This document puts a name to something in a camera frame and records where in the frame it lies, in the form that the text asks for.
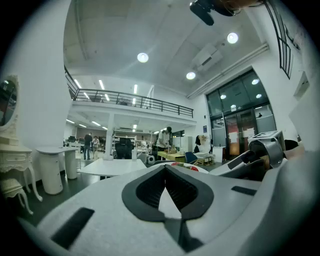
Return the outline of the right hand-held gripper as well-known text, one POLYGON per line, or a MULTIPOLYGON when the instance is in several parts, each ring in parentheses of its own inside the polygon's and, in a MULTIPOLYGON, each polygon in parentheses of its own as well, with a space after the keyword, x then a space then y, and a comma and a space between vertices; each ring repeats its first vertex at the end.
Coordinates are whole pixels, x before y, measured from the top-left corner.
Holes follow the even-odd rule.
POLYGON ((285 150, 285 140, 281 130, 261 132, 248 139, 248 151, 211 170, 209 174, 261 182, 266 174, 262 157, 268 158, 272 169, 278 168, 283 162, 285 150))

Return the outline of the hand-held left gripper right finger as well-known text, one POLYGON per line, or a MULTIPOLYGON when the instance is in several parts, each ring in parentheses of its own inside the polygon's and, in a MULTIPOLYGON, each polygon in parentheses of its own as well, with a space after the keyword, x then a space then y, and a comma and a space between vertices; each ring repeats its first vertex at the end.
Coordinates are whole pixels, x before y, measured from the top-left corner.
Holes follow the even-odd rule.
POLYGON ((206 184, 213 194, 206 212, 201 217, 186 222, 183 222, 182 214, 167 189, 159 201, 160 209, 165 211, 166 216, 173 216, 183 225, 191 252, 240 253, 241 247, 258 224, 257 216, 253 214, 245 217, 244 214, 253 210, 252 200, 261 182, 215 176, 178 166, 172 166, 172 169, 180 176, 206 184))

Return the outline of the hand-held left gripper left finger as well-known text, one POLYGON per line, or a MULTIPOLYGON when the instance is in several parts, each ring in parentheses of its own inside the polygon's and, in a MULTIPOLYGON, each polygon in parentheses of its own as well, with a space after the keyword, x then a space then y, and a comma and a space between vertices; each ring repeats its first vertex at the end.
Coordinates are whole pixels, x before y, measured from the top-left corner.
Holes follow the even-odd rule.
POLYGON ((88 208, 94 213, 71 245, 72 255, 183 256, 163 223, 142 221, 123 204, 125 185, 151 171, 136 170, 89 185, 49 212, 38 230, 50 238, 79 208, 88 208))

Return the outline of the person's right forearm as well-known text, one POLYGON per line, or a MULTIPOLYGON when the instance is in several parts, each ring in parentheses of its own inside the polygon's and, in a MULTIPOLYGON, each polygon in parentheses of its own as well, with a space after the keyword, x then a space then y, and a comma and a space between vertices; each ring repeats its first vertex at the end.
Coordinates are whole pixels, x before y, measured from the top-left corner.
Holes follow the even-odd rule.
POLYGON ((305 147, 303 144, 299 144, 297 147, 290 150, 285 150, 283 153, 285 158, 290 160, 302 156, 305 153, 305 147))

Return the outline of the white round table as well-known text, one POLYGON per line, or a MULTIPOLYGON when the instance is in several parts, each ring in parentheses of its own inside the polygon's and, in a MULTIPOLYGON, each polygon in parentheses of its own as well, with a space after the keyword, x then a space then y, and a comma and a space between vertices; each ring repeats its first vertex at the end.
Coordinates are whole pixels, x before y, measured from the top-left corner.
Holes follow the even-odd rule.
POLYGON ((120 176, 145 168, 145 164, 140 159, 103 160, 102 158, 99 158, 89 165, 82 167, 79 172, 81 174, 88 174, 106 178, 120 176))

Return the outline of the glass entrance doors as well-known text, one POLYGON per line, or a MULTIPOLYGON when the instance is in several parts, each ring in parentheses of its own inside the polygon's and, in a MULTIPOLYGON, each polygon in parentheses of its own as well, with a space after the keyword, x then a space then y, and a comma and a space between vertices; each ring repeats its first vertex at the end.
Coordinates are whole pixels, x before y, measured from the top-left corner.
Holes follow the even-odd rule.
POLYGON ((275 131, 276 122, 262 81, 251 69, 206 96, 213 146, 226 160, 249 149, 249 139, 275 131))

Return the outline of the white curved table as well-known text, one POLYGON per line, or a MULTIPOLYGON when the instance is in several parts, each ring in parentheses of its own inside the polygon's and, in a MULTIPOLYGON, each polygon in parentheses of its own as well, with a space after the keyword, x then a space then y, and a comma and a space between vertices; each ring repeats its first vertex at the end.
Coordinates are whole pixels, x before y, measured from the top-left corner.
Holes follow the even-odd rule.
POLYGON ((39 166, 44 191, 49 195, 57 195, 63 191, 60 174, 59 154, 64 153, 64 166, 67 179, 76 180, 77 159, 75 147, 38 147, 39 166))

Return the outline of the yellow table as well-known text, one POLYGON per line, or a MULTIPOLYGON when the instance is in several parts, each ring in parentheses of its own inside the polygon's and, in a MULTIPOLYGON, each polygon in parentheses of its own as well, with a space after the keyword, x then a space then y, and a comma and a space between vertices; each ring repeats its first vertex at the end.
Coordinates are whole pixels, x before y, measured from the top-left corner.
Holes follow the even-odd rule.
POLYGON ((167 153, 165 151, 158 151, 157 155, 161 158, 164 158, 168 161, 174 161, 179 163, 185 163, 186 158, 184 155, 181 155, 179 153, 167 153))

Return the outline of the white carved stool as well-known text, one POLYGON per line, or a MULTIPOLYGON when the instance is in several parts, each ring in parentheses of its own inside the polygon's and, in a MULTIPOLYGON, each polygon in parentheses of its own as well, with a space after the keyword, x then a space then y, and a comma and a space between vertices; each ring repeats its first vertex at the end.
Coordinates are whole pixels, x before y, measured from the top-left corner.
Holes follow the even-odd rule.
POLYGON ((18 197, 20 205, 27 210, 30 215, 34 213, 29 207, 27 195, 23 186, 14 178, 0 180, 0 189, 5 199, 18 197))

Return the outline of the white ceiling pipes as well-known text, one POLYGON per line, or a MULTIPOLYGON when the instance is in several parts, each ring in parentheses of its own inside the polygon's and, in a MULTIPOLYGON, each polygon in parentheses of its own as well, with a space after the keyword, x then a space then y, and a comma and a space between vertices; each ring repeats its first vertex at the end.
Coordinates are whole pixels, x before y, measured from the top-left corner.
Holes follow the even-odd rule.
POLYGON ((230 82, 231 80, 235 79, 236 76, 242 75, 250 70, 253 67, 253 63, 268 52, 269 45, 267 43, 264 43, 262 46, 240 58, 229 67, 223 69, 221 72, 210 78, 208 81, 202 84, 199 88, 192 91, 186 97, 188 99, 193 99, 199 95, 206 94, 219 88, 223 85, 223 83, 230 82))

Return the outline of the white ceiling air conditioner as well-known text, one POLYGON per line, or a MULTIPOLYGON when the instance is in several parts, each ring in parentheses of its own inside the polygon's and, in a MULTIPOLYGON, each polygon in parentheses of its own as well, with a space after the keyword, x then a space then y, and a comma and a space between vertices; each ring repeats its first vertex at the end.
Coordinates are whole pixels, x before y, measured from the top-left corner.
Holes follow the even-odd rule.
POLYGON ((192 68, 198 72, 205 72, 221 61, 222 58, 221 52, 212 43, 208 43, 193 58, 192 68))

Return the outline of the black balcony railing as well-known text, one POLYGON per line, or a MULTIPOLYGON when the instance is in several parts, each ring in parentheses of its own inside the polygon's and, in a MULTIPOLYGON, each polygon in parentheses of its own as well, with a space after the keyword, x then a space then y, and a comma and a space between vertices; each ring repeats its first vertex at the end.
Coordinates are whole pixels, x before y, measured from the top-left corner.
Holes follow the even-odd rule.
POLYGON ((146 110, 168 112, 188 118, 194 117, 194 110, 192 108, 178 105, 176 103, 125 92, 80 88, 67 68, 64 69, 64 74, 70 97, 74 102, 113 104, 146 110))

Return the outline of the white oval vanity mirror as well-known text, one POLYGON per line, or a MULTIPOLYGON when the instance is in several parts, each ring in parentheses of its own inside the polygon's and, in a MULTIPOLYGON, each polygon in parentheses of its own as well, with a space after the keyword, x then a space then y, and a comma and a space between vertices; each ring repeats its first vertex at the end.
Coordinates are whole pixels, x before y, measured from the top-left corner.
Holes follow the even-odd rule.
POLYGON ((19 80, 17 75, 0 79, 0 133, 5 133, 18 117, 19 80))

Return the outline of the white wall cabinet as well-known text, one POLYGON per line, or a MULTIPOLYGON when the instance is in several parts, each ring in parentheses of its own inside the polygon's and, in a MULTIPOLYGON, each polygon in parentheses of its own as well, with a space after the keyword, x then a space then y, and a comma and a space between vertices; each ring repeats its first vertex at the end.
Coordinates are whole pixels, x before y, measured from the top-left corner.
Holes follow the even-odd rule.
POLYGON ((308 78, 306 76, 306 72, 303 71, 299 80, 299 83, 294 91, 294 98, 299 101, 302 96, 306 93, 306 91, 308 90, 310 84, 308 81, 308 78))

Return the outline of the black metal wall frame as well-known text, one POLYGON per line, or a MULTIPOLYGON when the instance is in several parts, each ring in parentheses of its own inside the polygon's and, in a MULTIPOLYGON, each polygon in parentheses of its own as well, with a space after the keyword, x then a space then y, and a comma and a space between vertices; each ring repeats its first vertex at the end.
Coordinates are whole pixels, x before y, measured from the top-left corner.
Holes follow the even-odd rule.
POLYGON ((279 55, 279 67, 284 71, 285 75, 290 80, 293 60, 291 48, 287 42, 285 25, 279 11, 276 8, 275 0, 265 0, 265 7, 271 18, 276 35, 279 55))

